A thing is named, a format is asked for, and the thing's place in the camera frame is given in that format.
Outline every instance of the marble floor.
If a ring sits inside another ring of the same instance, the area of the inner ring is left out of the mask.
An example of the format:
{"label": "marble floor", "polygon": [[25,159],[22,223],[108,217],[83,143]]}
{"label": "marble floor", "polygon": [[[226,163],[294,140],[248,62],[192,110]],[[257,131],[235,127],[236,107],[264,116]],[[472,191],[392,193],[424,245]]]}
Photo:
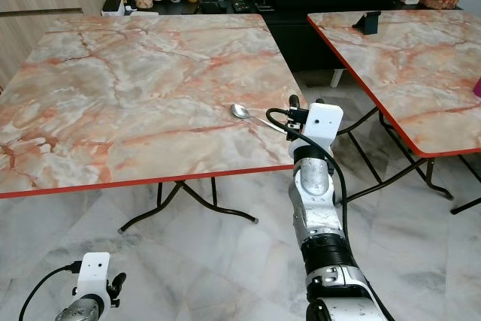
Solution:
{"label": "marble floor", "polygon": [[[337,89],[328,87],[328,72],[296,77],[308,100],[322,96],[340,105],[344,125],[373,107],[348,74]],[[407,165],[375,120],[356,134],[383,177]],[[333,149],[348,193],[375,184],[348,138],[338,138]],[[124,222],[155,204],[156,185],[2,199],[0,320],[17,319],[45,274],[89,251],[111,253],[111,277],[127,273],[120,308],[108,319],[303,320],[305,275],[290,178],[278,171],[217,180],[220,205],[251,213],[257,225],[209,211],[180,191],[164,211],[123,235],[116,231]],[[453,202],[413,172],[349,204],[353,252],[396,320],[479,319],[481,205],[456,216],[449,209],[479,197],[481,185],[456,158],[437,162],[434,180],[451,190]],[[208,180],[188,184],[211,196]],[[48,280],[25,320],[53,320],[69,304],[76,277],[63,272]]]}

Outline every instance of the marble tabletop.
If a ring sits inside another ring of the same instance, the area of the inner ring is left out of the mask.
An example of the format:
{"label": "marble tabletop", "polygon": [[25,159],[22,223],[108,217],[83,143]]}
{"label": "marble tabletop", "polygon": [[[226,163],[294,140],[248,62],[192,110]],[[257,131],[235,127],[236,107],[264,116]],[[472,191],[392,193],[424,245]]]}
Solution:
{"label": "marble tabletop", "polygon": [[58,20],[0,95],[0,198],[287,169],[301,95],[256,14]]}
{"label": "marble tabletop", "polygon": [[481,152],[481,18],[464,11],[383,11],[378,33],[352,25],[364,12],[308,19],[410,148],[421,157]]}

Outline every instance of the black cable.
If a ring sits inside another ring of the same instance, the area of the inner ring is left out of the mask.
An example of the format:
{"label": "black cable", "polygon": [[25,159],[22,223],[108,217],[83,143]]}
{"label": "black cable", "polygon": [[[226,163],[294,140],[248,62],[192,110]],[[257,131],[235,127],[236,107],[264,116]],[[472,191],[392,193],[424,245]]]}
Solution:
{"label": "black cable", "polygon": [[[265,116],[267,117],[267,119],[269,120],[269,122],[273,123],[275,126],[278,126],[279,128],[285,130],[288,134],[290,135],[294,135],[295,137],[297,138],[300,138],[301,140],[305,141],[306,143],[310,144],[311,146],[315,147],[317,150],[319,150],[321,152],[321,154],[329,160],[329,162],[332,163],[332,165],[334,166],[334,169],[336,170],[337,172],[337,175],[339,177],[339,181],[340,181],[340,191],[341,191],[341,204],[342,204],[342,214],[343,214],[343,231],[344,231],[344,235],[346,236],[346,245],[347,245],[347,249],[351,252],[351,255],[352,255],[352,251],[351,251],[351,246],[350,246],[350,243],[349,243],[349,236],[348,236],[348,233],[347,233],[347,202],[346,202],[346,199],[347,199],[347,191],[346,191],[346,180],[344,179],[344,175],[343,175],[343,172],[341,171],[339,165],[337,164],[336,161],[334,161],[334,159],[331,157],[331,155],[329,153],[327,153],[324,148],[322,148],[321,146],[319,146],[316,142],[314,142],[312,139],[306,137],[305,135],[301,134],[300,132],[297,132],[295,131],[294,129],[291,129],[289,127],[287,127],[286,125],[282,124],[281,122],[275,120],[271,114],[272,113],[279,113],[279,114],[285,114],[287,115],[287,111],[283,110],[283,109],[279,109],[279,108],[271,108],[271,109],[268,109],[266,112],[265,112]],[[352,255],[352,260],[354,261],[354,264],[356,267],[358,267],[357,265],[357,262],[355,261],[354,259],[354,255]],[[375,293],[373,287],[371,286],[371,284],[369,283],[368,280],[366,280],[366,282],[368,283],[368,287],[369,289],[371,290],[371,292],[373,293],[373,296],[374,298],[376,299],[377,301],[377,304],[379,305],[381,311],[383,312],[384,316],[386,317],[386,319],[388,321],[395,321],[394,317],[392,317],[392,315],[389,313],[389,311],[387,310],[386,306],[384,306],[384,304],[381,302],[379,296]]]}
{"label": "black cable", "polygon": [[50,272],[47,276],[42,278],[42,280],[35,286],[35,288],[30,292],[29,297],[25,300],[25,303],[23,304],[22,310],[20,311],[20,315],[18,317],[19,321],[23,321],[23,315],[25,314],[25,310],[27,309],[27,306],[29,305],[29,302],[32,300],[34,294],[40,289],[40,286],[44,284],[46,280],[51,278],[54,274],[58,274],[61,271],[71,271],[72,274],[78,274],[80,272],[80,266],[82,265],[82,261],[75,261],[74,263],[70,265],[63,266],[61,268],[57,268],[55,271]]}
{"label": "black cable", "polygon": [[347,191],[346,191],[346,181],[344,179],[344,174],[343,172],[341,171],[339,165],[337,164],[336,161],[334,161],[334,158],[331,157],[331,155],[329,153],[327,153],[325,151],[324,148],[322,148],[321,146],[319,146],[316,142],[314,142],[312,139],[306,137],[305,135],[295,131],[294,129],[291,129],[289,128],[288,126],[282,124],[281,122],[275,120],[271,114],[272,113],[279,113],[279,114],[285,114],[287,115],[287,111],[283,110],[283,109],[279,109],[279,108],[271,108],[271,109],[268,109],[266,112],[265,112],[265,116],[267,117],[267,119],[269,120],[269,122],[273,123],[275,126],[278,126],[279,128],[285,130],[288,134],[290,135],[293,135],[297,138],[300,138],[301,140],[303,140],[304,142],[310,144],[311,146],[315,147],[329,162],[332,163],[332,165],[334,166],[334,169],[336,170],[337,172],[337,175],[339,177],[339,181],[340,181],[340,192],[341,192],[341,204],[342,204],[342,208],[343,208],[343,211],[342,211],[342,214],[343,214],[343,231],[344,231],[344,236],[345,236],[345,239],[346,239],[346,245],[347,245],[347,249],[351,252],[352,254],[352,250],[351,250],[351,245],[349,243],[349,235],[348,235],[348,232],[347,232],[347,203],[346,203],[346,199],[347,199]]}

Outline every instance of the metal spoon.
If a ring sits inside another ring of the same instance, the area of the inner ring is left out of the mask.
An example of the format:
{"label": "metal spoon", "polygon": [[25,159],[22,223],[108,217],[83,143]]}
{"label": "metal spoon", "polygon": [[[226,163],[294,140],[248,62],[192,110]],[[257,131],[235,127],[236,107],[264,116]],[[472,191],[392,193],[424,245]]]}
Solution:
{"label": "metal spoon", "polygon": [[261,118],[251,116],[249,114],[249,111],[240,104],[231,105],[231,113],[234,114],[237,118],[241,118],[242,120],[246,120],[249,118],[256,118],[257,120],[260,120],[261,122],[263,122],[265,125],[270,126],[272,129],[275,129],[276,131],[284,134],[286,133],[283,129],[275,126],[272,123],[269,123],[267,120],[263,120]]}

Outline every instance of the marble table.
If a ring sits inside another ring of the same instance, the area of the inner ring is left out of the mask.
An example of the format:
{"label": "marble table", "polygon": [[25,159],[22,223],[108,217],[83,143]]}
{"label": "marble table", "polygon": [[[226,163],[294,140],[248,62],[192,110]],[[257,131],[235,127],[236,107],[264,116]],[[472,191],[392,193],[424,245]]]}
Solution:
{"label": "marble table", "polygon": [[59,20],[0,95],[0,198],[291,168],[229,105],[294,93],[256,14]]}
{"label": "marble table", "polygon": [[481,98],[473,93],[481,77],[481,18],[464,11],[383,11],[378,33],[363,35],[352,27],[363,14],[308,20],[389,120],[381,120],[386,129],[429,159],[427,175],[414,168],[444,192],[431,183],[434,159],[481,151]]}

